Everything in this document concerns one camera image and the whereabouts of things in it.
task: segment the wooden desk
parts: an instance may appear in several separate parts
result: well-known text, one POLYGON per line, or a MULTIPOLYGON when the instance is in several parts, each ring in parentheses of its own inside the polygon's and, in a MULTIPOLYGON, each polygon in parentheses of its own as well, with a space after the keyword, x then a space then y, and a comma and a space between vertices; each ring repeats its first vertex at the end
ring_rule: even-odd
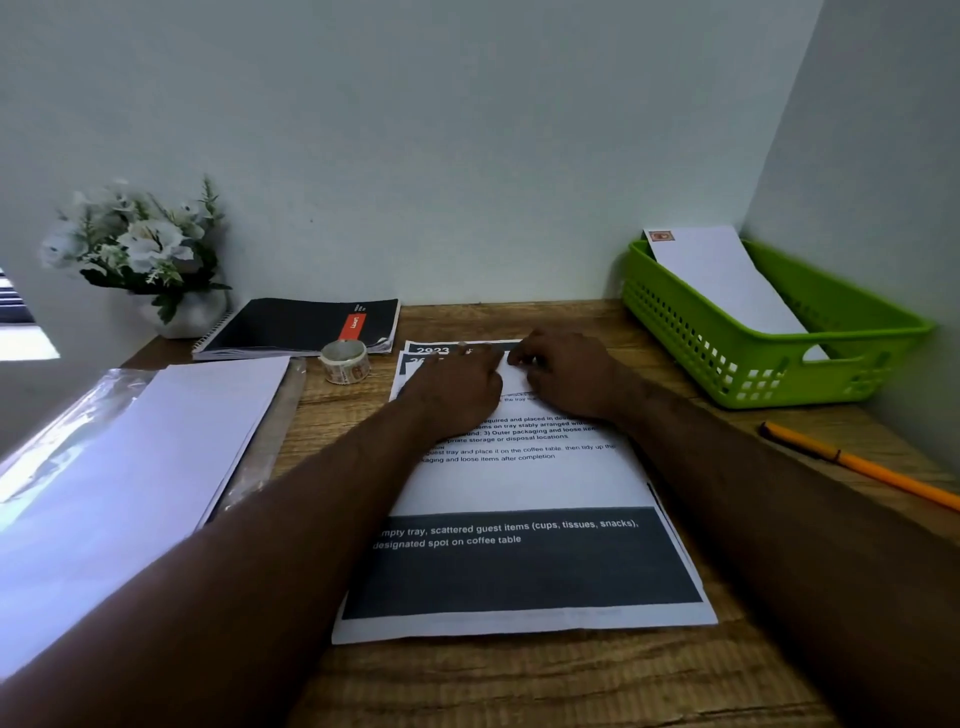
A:
MULTIPOLYGON (((533 326, 596 336, 654 381, 756 431, 770 416, 920 480, 953 478, 852 405, 726 412, 699 399, 682 369, 617 302, 415 306, 400 314, 397 347, 372 357, 360 385, 324 381, 311 360, 296 418, 276 463, 283 473, 356 425, 390 391, 403 341, 505 339, 533 326)), ((156 340, 128 362, 157 368, 189 360, 179 342, 156 340)), ((795 455, 838 481, 960 544, 960 516, 845 469, 795 455)), ((337 646, 317 662, 290 725, 306 726, 827 726, 836 718, 781 653, 712 563, 704 545, 674 523, 720 619, 713 627, 565 632, 407 640, 337 646)))

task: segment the green basket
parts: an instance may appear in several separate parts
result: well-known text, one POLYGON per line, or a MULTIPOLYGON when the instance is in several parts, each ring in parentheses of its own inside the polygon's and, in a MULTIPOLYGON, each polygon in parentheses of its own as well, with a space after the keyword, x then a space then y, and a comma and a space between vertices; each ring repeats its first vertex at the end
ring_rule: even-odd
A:
POLYGON ((754 265, 809 333, 746 328, 631 243, 623 301, 717 404, 729 409, 861 401, 933 324, 769 246, 743 241, 754 265), (829 360, 804 361, 820 345, 829 360))

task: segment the black notebook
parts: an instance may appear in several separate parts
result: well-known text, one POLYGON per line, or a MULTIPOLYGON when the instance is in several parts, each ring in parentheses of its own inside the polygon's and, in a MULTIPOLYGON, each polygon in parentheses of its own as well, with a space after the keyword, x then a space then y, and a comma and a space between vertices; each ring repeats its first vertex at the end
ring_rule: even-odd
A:
POLYGON ((253 299, 197 342, 193 358, 319 356, 320 349, 337 339, 359 339, 370 353, 390 353, 399 313, 397 299, 365 303, 253 299))

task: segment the stack of white paper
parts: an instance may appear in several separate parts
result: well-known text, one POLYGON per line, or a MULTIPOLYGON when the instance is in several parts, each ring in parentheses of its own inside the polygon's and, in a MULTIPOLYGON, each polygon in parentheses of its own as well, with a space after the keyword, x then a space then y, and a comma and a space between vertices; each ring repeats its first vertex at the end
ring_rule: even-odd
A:
MULTIPOLYGON (((408 341, 391 399, 454 347, 408 341)), ((414 469, 332 640, 715 623, 626 438, 545 405, 506 357, 497 371, 499 406, 414 469)))
MULTIPOLYGON (((657 263, 747 328, 807 333, 751 260, 731 226, 644 230, 657 263)), ((826 359, 813 347, 804 359, 826 359)))
POLYGON ((0 532, 0 678, 206 522, 288 363, 157 373, 0 532))

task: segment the tape roll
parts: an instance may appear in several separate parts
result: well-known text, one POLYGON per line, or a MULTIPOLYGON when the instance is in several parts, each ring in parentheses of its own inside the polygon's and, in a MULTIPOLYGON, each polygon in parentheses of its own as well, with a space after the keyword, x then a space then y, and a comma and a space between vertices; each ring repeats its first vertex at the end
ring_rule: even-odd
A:
POLYGON ((370 373, 367 347, 356 339, 331 341, 320 350, 326 380, 334 384, 356 384, 370 373))

